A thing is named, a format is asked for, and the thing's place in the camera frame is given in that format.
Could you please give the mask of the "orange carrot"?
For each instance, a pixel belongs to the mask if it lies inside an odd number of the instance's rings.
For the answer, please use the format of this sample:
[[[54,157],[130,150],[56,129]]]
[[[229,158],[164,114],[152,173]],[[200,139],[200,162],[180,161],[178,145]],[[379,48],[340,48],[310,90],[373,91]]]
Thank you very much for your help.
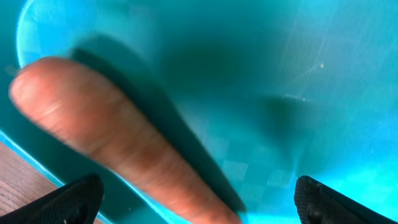
[[[71,60],[42,58],[19,72],[9,95],[40,128],[187,221],[240,222],[142,112],[100,73]]]

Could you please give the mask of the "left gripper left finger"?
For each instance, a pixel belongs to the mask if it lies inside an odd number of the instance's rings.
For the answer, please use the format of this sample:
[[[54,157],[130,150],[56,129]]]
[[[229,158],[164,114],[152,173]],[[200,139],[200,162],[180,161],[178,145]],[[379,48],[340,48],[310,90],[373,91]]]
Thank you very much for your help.
[[[1,217],[1,224],[93,224],[104,196],[103,182],[90,174]]]

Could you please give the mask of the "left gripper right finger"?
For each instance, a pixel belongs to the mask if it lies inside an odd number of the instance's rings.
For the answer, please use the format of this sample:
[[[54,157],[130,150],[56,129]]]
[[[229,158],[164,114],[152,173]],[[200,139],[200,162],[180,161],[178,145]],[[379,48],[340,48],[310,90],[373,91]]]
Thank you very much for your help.
[[[302,224],[397,224],[307,175],[296,181],[294,203]]]

